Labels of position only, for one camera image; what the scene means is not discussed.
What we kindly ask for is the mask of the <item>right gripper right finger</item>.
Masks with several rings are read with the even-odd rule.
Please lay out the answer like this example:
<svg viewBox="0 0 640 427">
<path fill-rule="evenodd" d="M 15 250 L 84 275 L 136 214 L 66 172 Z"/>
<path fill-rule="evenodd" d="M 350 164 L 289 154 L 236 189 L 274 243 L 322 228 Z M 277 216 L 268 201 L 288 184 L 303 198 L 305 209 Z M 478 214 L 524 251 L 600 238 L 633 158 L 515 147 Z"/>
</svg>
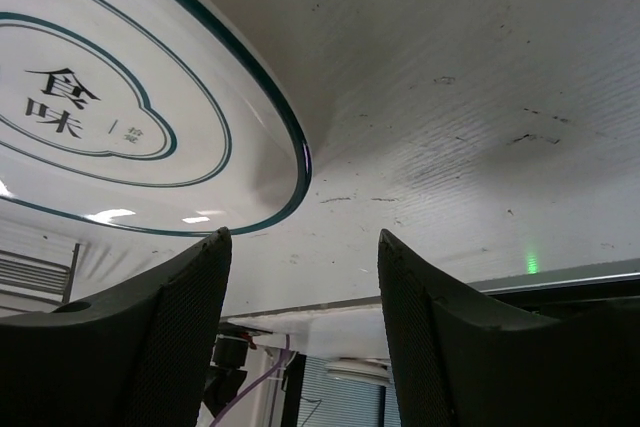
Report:
<svg viewBox="0 0 640 427">
<path fill-rule="evenodd" d="M 635 426 L 639 303 L 531 313 L 433 266 L 383 230 L 378 276 L 405 426 Z"/>
</svg>

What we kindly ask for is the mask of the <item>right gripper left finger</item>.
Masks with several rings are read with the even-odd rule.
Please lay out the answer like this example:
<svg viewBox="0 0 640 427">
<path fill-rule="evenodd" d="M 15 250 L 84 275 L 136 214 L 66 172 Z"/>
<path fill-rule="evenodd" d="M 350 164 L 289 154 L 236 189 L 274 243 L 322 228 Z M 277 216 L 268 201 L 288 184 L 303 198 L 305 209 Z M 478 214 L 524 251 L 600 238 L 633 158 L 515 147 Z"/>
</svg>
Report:
<svg viewBox="0 0 640 427">
<path fill-rule="evenodd" d="M 219 229 L 104 291 L 3 318 L 2 424 L 195 425 L 231 257 Z"/>
</svg>

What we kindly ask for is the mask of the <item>white plate teal rim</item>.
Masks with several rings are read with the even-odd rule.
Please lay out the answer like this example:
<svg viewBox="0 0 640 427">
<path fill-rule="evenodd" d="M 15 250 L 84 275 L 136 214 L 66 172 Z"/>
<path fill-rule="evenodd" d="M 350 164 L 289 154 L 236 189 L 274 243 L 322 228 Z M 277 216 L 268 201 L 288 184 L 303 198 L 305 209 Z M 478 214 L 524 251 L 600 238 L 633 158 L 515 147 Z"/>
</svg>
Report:
<svg viewBox="0 0 640 427">
<path fill-rule="evenodd" d="M 204 0 L 1 0 L 1 199 L 70 221 L 202 237 L 291 216 L 305 134 Z"/>
</svg>

